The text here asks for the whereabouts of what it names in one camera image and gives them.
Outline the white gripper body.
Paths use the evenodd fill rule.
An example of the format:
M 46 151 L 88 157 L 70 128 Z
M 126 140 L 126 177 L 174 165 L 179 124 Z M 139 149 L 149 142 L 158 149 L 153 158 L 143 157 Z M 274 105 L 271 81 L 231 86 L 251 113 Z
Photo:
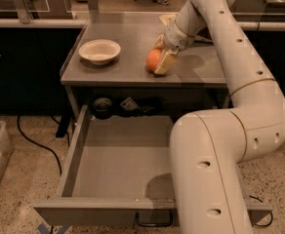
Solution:
M 183 51 L 193 42 L 197 23 L 189 19 L 173 19 L 164 30 L 164 45 L 168 49 Z

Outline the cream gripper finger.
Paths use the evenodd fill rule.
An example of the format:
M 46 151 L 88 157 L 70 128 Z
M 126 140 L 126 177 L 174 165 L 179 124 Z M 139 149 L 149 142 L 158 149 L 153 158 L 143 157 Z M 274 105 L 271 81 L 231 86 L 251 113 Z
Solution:
M 164 45 L 164 35 L 163 34 L 160 34 L 158 36 L 158 38 L 155 40 L 152 48 L 153 49 L 160 49 L 160 50 L 165 48 L 165 45 Z
M 178 59 L 178 50 L 163 50 L 154 73 L 164 75 Z

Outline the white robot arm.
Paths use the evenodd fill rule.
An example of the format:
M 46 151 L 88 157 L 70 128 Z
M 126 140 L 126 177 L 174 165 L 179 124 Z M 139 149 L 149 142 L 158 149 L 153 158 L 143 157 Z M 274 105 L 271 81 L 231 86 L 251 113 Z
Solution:
M 285 141 L 285 97 L 233 17 L 232 0 L 188 0 L 156 42 L 156 71 L 208 29 L 232 106 L 187 113 L 174 125 L 170 159 L 182 234 L 253 234 L 236 166 Z

